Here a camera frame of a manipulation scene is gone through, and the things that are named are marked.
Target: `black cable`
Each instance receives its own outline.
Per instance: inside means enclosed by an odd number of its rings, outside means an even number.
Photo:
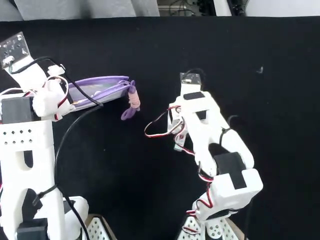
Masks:
[[[91,102],[93,102],[93,103],[94,103],[95,105],[97,105],[97,106],[103,107],[103,104],[102,104],[101,102],[98,102],[97,100],[93,99],[91,96],[89,96],[88,94],[86,94],[86,92],[83,91],[83,90],[81,89],[81,87],[80,87],[74,80],[72,80],[71,78],[69,78],[66,72],[64,73],[64,76],[65,76],[65,79],[67,79],[69,82],[71,82],[71,83],[75,86],[75,88],[78,89],[79,92],[82,93],[82,95],[85,96],[88,100],[90,100]]]
[[[175,3],[179,2],[179,1],[181,1],[181,0],[175,0],[175,1],[173,1],[173,2],[169,5],[169,15],[170,15],[170,16],[172,16],[171,7],[172,7]]]
[[[54,61],[51,57],[49,57],[49,56],[41,56],[41,57],[36,58],[35,60],[30,62],[29,64],[19,68],[16,71],[12,71],[12,65],[14,64],[14,61],[11,62],[10,65],[9,65],[9,73],[10,74],[22,73],[24,70],[30,68],[32,65],[37,64],[37,63],[42,62],[42,61],[45,61],[45,60],[48,60],[48,61],[52,62],[54,65],[58,65],[59,66],[59,64],[56,61]]]
[[[180,12],[184,12],[184,13],[191,12],[192,16],[196,15],[196,13],[194,11],[190,10],[190,9],[179,9],[179,10],[173,12],[171,16],[174,16],[176,13],[180,13]]]
[[[60,192],[62,193],[62,196],[65,198],[66,202],[68,203],[69,207],[71,208],[71,210],[74,212],[74,215],[76,216],[76,218],[79,220],[81,227],[83,228],[84,234],[86,236],[86,239],[89,240],[89,233],[87,230],[87,227],[84,223],[84,221],[82,221],[79,213],[77,212],[77,210],[75,209],[73,203],[71,202],[70,198],[68,197],[68,195],[65,194],[65,192],[59,187]]]
[[[228,119],[226,120],[226,122],[228,123],[229,127],[230,127],[230,124],[231,124],[231,120],[232,120],[233,118],[238,118],[238,117],[239,117],[238,115],[231,115],[231,116],[228,117]]]
[[[251,210],[253,205],[254,199],[252,198],[251,201],[248,204],[247,210],[246,210],[246,216],[245,216],[245,222],[244,222],[244,240],[247,240],[248,238],[248,231],[249,231],[249,223],[250,223],[250,216],[251,216]]]
[[[76,126],[76,124],[77,124],[80,120],[82,120],[85,116],[89,115],[90,113],[92,113],[92,112],[94,112],[94,111],[96,111],[96,110],[98,110],[98,109],[100,109],[100,108],[102,108],[102,107],[103,107],[103,105],[102,105],[102,106],[101,106],[101,105],[98,105],[98,106],[96,106],[96,107],[94,107],[94,108],[91,108],[90,110],[85,111],[83,114],[81,114],[81,115],[68,127],[68,129],[67,129],[66,132],[64,133],[64,135],[63,135],[63,137],[62,137],[62,139],[61,139],[61,142],[60,142],[60,144],[59,144],[59,147],[57,148],[57,151],[56,151],[56,153],[55,153],[54,177],[55,177],[56,180],[57,180],[57,176],[58,176],[58,167],[57,167],[58,159],[59,159],[59,156],[60,156],[61,149],[62,149],[62,147],[63,147],[63,145],[64,145],[64,143],[65,143],[65,141],[66,141],[66,139],[67,139],[67,137],[68,137],[68,135],[69,135],[69,133],[70,133],[70,131],[71,131],[71,130]]]

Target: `cable tie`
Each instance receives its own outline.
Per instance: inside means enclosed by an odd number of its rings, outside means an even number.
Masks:
[[[46,194],[52,192],[52,191],[55,190],[56,188],[57,188],[57,185],[55,184],[55,185],[53,185],[52,187],[50,187],[49,189],[40,192],[40,193],[35,197],[35,199],[32,201],[32,205],[35,207],[35,206],[39,203],[40,199],[42,199]]]

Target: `purple zipper pouch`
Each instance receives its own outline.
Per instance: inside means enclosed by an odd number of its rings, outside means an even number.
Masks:
[[[136,90],[134,87],[135,81],[129,81],[128,76],[98,76],[78,80],[76,83],[86,94],[100,103],[106,103],[123,96],[127,96],[128,91],[132,88]],[[75,106],[74,111],[95,106],[93,102],[88,100],[81,92],[79,92],[73,83],[69,83],[69,95],[73,100],[73,105]]]

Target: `black backdrop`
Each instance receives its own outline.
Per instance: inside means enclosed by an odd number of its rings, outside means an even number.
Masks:
[[[237,130],[264,183],[249,238],[309,239],[320,213],[319,27],[318,17],[32,21],[0,23],[0,40],[23,31],[34,58],[52,56],[74,80],[136,80],[141,112],[121,121],[127,100],[105,104],[78,124],[59,163],[67,193],[85,197],[119,240],[174,239],[205,190],[193,159],[175,152],[171,137],[143,132],[178,96],[179,72],[194,67],[206,72],[204,88],[222,114],[241,117]],[[1,90],[14,86],[0,71]],[[79,114],[53,124],[56,145]],[[164,119],[155,131],[165,128]],[[232,219],[243,228],[245,211]]]

